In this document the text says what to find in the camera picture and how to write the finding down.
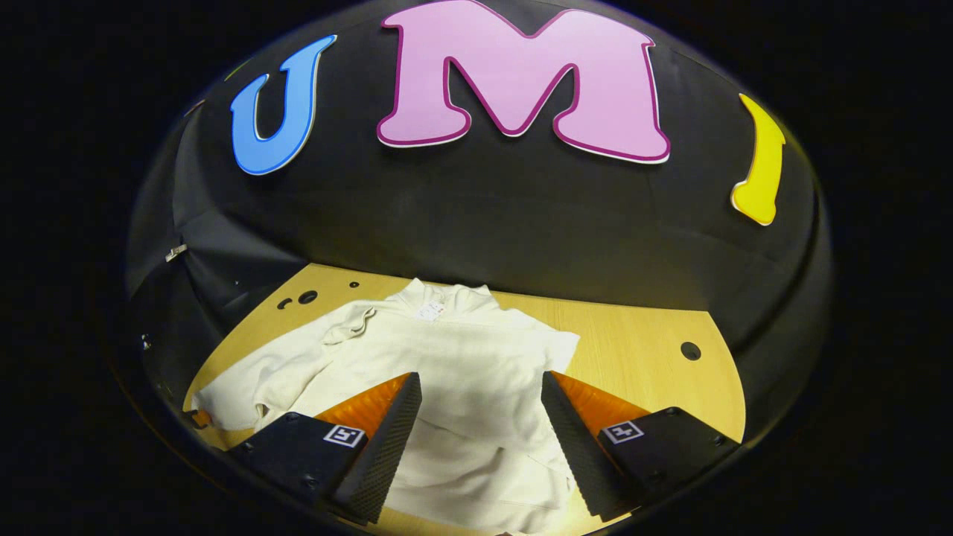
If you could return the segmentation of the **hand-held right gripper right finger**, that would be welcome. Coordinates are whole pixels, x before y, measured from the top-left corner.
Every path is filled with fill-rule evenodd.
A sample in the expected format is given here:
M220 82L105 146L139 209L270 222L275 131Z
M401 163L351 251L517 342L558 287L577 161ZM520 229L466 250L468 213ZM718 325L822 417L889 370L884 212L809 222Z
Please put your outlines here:
M541 401L590 514L611 521L686 491L739 443L685 409L648 411L545 371Z

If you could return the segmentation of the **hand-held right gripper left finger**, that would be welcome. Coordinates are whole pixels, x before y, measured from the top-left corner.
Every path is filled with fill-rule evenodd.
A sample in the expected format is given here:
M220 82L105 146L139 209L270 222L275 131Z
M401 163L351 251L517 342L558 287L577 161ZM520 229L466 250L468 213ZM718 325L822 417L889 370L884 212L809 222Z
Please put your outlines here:
M419 374L401 374L316 416L286 412L228 454L299 505L366 526L379 520L421 403Z

